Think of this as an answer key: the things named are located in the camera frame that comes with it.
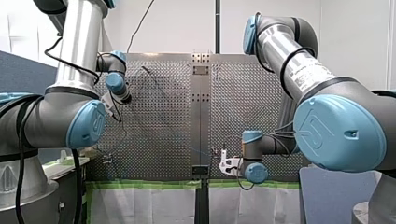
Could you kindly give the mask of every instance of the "metal stand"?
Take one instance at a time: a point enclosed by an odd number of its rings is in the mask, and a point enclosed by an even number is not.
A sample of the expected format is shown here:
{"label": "metal stand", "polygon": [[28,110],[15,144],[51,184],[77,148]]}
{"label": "metal stand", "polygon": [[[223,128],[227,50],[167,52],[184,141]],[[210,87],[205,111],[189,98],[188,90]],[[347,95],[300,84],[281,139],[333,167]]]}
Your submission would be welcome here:
{"label": "metal stand", "polygon": [[353,207],[352,224],[396,223],[396,179],[382,174],[368,203]]}
{"label": "metal stand", "polygon": [[195,224],[209,223],[210,169],[210,59],[209,54],[192,54],[191,70],[191,152],[192,178],[201,181],[195,194]]}
{"label": "metal stand", "polygon": [[209,166],[192,166],[194,179],[201,180],[201,187],[195,191],[195,220],[194,224],[209,223],[209,186],[208,174]]}

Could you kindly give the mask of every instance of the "wire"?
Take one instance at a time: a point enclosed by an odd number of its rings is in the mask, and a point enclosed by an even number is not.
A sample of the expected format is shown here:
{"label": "wire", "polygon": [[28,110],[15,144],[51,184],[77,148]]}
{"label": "wire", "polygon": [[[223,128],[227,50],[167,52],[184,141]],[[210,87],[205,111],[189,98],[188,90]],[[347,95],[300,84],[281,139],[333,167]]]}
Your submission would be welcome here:
{"label": "wire", "polygon": [[253,184],[253,183],[251,184],[251,186],[250,186],[249,188],[245,188],[245,187],[242,185],[241,181],[239,180],[239,171],[241,170],[241,169],[239,168],[239,165],[241,164],[241,160],[242,160],[242,156],[239,157],[238,167],[237,167],[237,172],[236,172],[236,180],[238,181],[238,185],[239,185],[239,187],[240,187],[241,189],[243,189],[243,190],[251,190],[251,189],[253,189],[253,187],[254,187],[254,184]]}
{"label": "wire", "polygon": [[279,144],[286,150],[286,152],[288,152],[288,154],[287,154],[286,156],[281,154],[281,155],[280,155],[281,157],[283,157],[283,158],[288,158],[288,157],[290,156],[290,150],[286,147],[286,145],[285,145],[282,141],[280,141],[278,138],[276,138],[276,137],[273,136],[272,134],[266,134],[265,136],[268,136],[268,137],[274,139],[274,141],[276,141],[277,143],[279,143]]}
{"label": "wire", "polygon": [[146,10],[145,14],[143,15],[142,19],[140,20],[139,25],[137,26],[136,30],[135,30],[134,33],[132,34],[132,36],[131,36],[131,42],[129,43],[128,49],[126,50],[127,53],[129,53],[129,49],[131,48],[132,42],[134,41],[134,36],[135,36],[135,35],[137,34],[137,32],[139,31],[140,26],[142,25],[143,20],[144,20],[144,19],[146,18],[146,16],[148,15],[149,9],[151,8],[151,5],[152,5],[153,3],[154,3],[154,0],[151,0],[151,2],[150,2],[149,5],[148,5],[148,9]]}
{"label": "wire", "polygon": [[288,128],[291,124],[293,124],[293,121],[291,121],[291,122],[289,122],[289,123],[283,125],[282,127],[279,127],[279,128],[277,128],[277,129],[275,129],[275,132],[284,130],[284,129]]}
{"label": "wire", "polygon": [[43,96],[39,96],[36,98],[30,108],[29,112],[23,116],[20,131],[19,131],[19,149],[20,149],[20,173],[18,176],[18,185],[15,195],[15,212],[17,213],[17,220],[20,224],[24,224],[23,214],[21,211],[21,192],[22,192],[22,185],[23,185],[23,178],[24,178],[24,147],[22,139],[25,137],[24,128],[26,125],[27,120],[29,119],[30,115],[32,114],[33,110],[37,106],[37,104],[43,99]]}
{"label": "wire", "polygon": [[110,97],[111,97],[111,101],[113,102],[114,107],[116,108],[117,114],[119,115],[119,118],[118,118],[118,119],[117,119],[116,116],[114,116],[114,115],[112,115],[111,117],[112,117],[116,122],[121,123],[121,122],[122,122],[122,117],[121,117],[119,108],[117,107],[116,101],[114,100],[113,93],[111,93],[111,91],[110,91]]}
{"label": "wire", "polygon": [[65,61],[65,60],[63,60],[63,59],[61,59],[61,58],[55,57],[55,56],[53,56],[52,54],[50,54],[50,51],[52,51],[53,49],[55,49],[56,46],[58,46],[58,44],[59,44],[59,42],[60,42],[61,40],[62,40],[62,37],[59,37],[59,39],[58,39],[57,41],[55,41],[55,44],[54,44],[52,47],[50,47],[49,49],[44,50],[44,53],[45,53],[47,56],[49,56],[51,59],[54,59],[54,60],[56,60],[56,61],[58,61],[58,62],[61,62],[61,63],[64,63],[64,64],[66,64],[66,65],[69,65],[69,66],[71,66],[71,67],[74,67],[74,68],[76,68],[77,70],[81,70],[81,71],[84,71],[84,72],[86,72],[86,73],[89,73],[89,74],[93,75],[94,77],[96,77],[96,80],[94,81],[94,85],[96,85],[96,83],[99,82],[100,77],[99,77],[95,72],[91,71],[90,69],[87,69],[87,68],[81,67],[81,66],[79,66],[79,65],[76,65],[76,64],[74,64],[74,63],[67,62],[67,61]]}
{"label": "wire", "polygon": [[76,201],[76,211],[74,217],[74,224],[79,223],[79,217],[81,215],[81,207],[82,207],[82,175],[81,175],[81,167],[79,165],[78,151],[74,148],[71,149],[73,154],[73,161],[76,168],[76,185],[77,185],[77,201]]}
{"label": "wire", "polygon": [[259,64],[262,66],[262,68],[264,68],[265,71],[269,72],[269,73],[274,73],[273,70],[271,70],[270,68],[268,68],[267,66],[264,65],[264,63],[262,63],[262,59],[260,59],[260,55],[259,55],[259,51],[258,51],[258,46],[259,46],[259,27],[258,27],[258,21],[259,21],[259,16],[260,16],[260,12],[257,12],[255,17],[254,17],[254,26],[255,26],[255,44],[254,44],[254,52],[256,54],[256,58],[257,61],[259,61]]}
{"label": "wire", "polygon": [[270,133],[273,136],[283,137],[283,138],[294,138],[293,135],[286,135],[288,133]]}

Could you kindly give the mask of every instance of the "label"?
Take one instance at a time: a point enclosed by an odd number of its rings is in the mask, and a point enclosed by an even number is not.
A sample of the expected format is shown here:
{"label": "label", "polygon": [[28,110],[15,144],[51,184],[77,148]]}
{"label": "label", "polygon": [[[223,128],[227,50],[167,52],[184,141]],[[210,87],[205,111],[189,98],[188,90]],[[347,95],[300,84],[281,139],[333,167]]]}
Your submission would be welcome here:
{"label": "label", "polygon": [[291,79],[302,92],[335,78],[335,75],[318,60],[308,59],[306,62],[307,64],[301,65],[290,74]]}

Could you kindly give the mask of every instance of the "wall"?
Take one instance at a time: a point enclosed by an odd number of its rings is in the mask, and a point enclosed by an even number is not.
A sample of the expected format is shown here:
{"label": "wall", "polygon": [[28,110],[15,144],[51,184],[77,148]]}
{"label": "wall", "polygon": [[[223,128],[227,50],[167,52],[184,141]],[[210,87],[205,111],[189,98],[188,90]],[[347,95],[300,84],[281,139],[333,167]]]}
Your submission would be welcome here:
{"label": "wall", "polygon": [[[150,0],[120,0],[105,19],[114,49],[126,50],[132,32]],[[248,17],[260,11],[269,16],[307,19],[319,31],[319,0],[221,1],[221,53],[243,53],[242,40]],[[132,52],[215,51],[215,0],[157,0],[151,7]]]}
{"label": "wall", "polygon": [[[55,42],[58,32],[33,0],[0,0],[0,4],[0,50],[56,66],[44,50]],[[59,49],[52,53],[58,55]]]}
{"label": "wall", "polygon": [[[150,0],[118,0],[104,25],[111,48],[126,50],[132,32]],[[242,40],[249,16],[260,11],[269,16],[307,19],[319,31],[319,0],[221,1],[221,52],[243,53]],[[0,8],[0,50],[56,66],[44,50],[57,31],[33,0],[13,0]],[[207,52],[215,48],[215,0],[157,0],[134,38],[132,52]]]}
{"label": "wall", "polygon": [[369,89],[389,88],[391,5],[392,0],[321,0],[321,62]]}

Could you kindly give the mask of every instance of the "perforated metal panel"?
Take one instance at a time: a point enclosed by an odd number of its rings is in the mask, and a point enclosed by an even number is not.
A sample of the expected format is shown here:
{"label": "perforated metal panel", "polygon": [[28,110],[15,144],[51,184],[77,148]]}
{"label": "perforated metal panel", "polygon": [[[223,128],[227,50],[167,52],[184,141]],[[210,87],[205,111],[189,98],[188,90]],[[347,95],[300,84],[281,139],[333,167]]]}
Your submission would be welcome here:
{"label": "perforated metal panel", "polygon": [[[88,178],[191,179],[190,54],[130,54],[127,67],[133,100],[119,106],[122,124],[107,119],[98,145],[112,152],[114,161],[103,164],[96,158]],[[103,80],[97,90],[106,92]]]}
{"label": "perforated metal panel", "polygon": [[[219,170],[220,152],[226,142],[227,156],[239,156],[244,130],[271,133],[277,125],[282,89],[275,74],[268,74],[255,57],[245,55],[213,55],[210,147],[211,178],[226,178]],[[298,180],[303,166],[301,154],[282,158],[264,156],[263,163],[274,180]]]}
{"label": "perforated metal panel", "polygon": [[[191,179],[191,165],[200,161],[196,157],[210,157],[194,147],[194,140],[203,133],[209,135],[208,147],[213,154],[211,178],[230,178],[218,168],[217,156],[224,139],[240,136],[244,130],[269,133],[276,127],[282,90],[276,75],[265,73],[254,57],[210,55],[210,63],[206,63],[211,71],[209,83],[197,83],[192,78],[193,64],[190,54],[128,55],[126,78],[133,100],[120,107],[126,132],[114,119],[107,119],[98,147],[112,153],[114,161],[103,163],[102,156],[92,160],[87,171],[89,180]],[[210,115],[206,126],[192,125],[197,118],[191,113],[195,108],[191,98],[196,98],[191,87],[196,85],[201,85],[205,98],[209,98],[205,99]],[[103,78],[97,90],[106,92]],[[207,132],[193,132],[207,126]],[[230,137],[226,147],[229,157],[241,154],[241,140],[237,137]],[[297,180],[303,161],[302,155],[263,158],[274,180]]]}

